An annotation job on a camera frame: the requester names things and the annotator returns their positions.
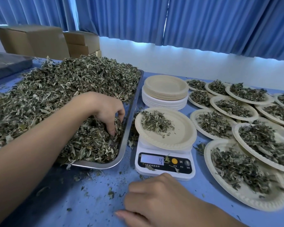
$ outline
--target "blue tablecloth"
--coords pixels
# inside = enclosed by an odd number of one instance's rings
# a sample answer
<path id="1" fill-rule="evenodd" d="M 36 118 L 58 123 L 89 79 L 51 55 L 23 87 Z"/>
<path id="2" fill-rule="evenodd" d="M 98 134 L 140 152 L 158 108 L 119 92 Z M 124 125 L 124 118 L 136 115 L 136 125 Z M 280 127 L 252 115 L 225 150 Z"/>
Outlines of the blue tablecloth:
<path id="1" fill-rule="evenodd" d="M 34 66 L 39 67 L 40 61 L 35 60 Z M 145 72 L 144 78 L 151 75 L 155 73 Z M 19 75 L 0 80 L 0 84 L 5 86 L 0 91 L 8 91 L 19 80 Z M 268 89 L 268 92 L 281 91 Z M 138 100 L 139 106 L 145 107 L 141 95 Z M 197 109 L 188 102 L 180 112 L 189 117 Z M 210 140 L 198 132 L 196 143 L 204 141 Z M 103 171 L 88 171 L 76 167 L 66 170 L 65 167 L 53 166 L 31 196 L 1 226 L 124 226 L 124 223 L 114 215 L 114 211 L 124 208 L 123 199 L 129 183 L 143 179 L 134 169 L 131 153 L 132 150 L 127 147 L 122 161 L 114 168 Z M 206 167 L 203 156 L 196 154 L 195 149 L 192 149 L 192 154 L 196 175 L 188 182 L 181 182 L 192 194 L 215 204 L 249 226 L 284 226 L 284 209 L 270 213 L 244 205 L 215 181 Z M 80 181 L 74 180 L 74 177 L 80 177 Z M 36 196 L 41 188 L 47 186 L 49 188 Z M 114 192 L 113 198 L 108 195 L 110 188 Z"/>

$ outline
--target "orange button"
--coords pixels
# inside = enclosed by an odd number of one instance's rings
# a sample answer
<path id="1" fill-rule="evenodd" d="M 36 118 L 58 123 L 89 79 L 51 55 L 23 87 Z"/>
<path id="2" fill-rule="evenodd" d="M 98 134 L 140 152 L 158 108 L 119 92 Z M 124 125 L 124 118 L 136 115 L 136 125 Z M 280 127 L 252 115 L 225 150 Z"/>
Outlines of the orange button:
<path id="1" fill-rule="evenodd" d="M 173 164 L 177 164 L 177 163 L 178 163 L 178 160 L 172 159 L 171 162 L 172 162 Z"/>

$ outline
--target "hand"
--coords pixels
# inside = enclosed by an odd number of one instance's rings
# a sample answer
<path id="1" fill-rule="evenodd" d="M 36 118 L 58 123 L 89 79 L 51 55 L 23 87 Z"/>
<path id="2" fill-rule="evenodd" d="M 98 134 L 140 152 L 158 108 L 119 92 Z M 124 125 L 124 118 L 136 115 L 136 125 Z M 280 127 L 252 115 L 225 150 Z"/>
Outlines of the hand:
<path id="1" fill-rule="evenodd" d="M 106 129 L 111 135 L 115 135 L 115 114 L 118 113 L 120 121 L 123 121 L 125 110 L 121 100 L 97 92 L 87 92 L 78 95 L 90 105 L 91 114 L 106 124 Z"/>
<path id="2" fill-rule="evenodd" d="M 167 173 L 130 183 L 124 205 L 126 210 L 116 215 L 130 227 L 216 226 L 212 221 L 218 208 L 190 194 Z"/>

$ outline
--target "scale button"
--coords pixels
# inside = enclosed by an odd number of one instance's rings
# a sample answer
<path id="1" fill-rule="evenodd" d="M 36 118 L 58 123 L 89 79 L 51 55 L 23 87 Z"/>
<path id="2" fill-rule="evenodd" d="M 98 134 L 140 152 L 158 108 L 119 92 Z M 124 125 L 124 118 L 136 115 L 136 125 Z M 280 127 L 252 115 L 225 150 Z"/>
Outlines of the scale button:
<path id="1" fill-rule="evenodd" d="M 186 166 L 190 166 L 190 161 L 189 161 L 189 160 L 185 160 L 185 161 L 184 161 L 184 164 L 185 164 Z"/>
<path id="2" fill-rule="evenodd" d="M 178 163 L 178 160 L 172 159 L 171 162 L 172 162 L 173 164 L 177 164 L 177 163 Z"/>

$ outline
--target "digital kitchen scale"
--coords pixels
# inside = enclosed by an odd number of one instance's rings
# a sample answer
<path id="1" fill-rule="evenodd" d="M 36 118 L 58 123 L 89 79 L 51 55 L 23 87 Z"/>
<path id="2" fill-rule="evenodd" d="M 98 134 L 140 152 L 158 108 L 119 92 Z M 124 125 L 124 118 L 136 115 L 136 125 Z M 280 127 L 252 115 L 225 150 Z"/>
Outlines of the digital kitchen scale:
<path id="1" fill-rule="evenodd" d="M 158 176 L 169 173 L 179 181 L 188 181 L 196 174 L 191 149 L 171 151 L 158 148 L 139 137 L 135 168 L 139 174 Z"/>

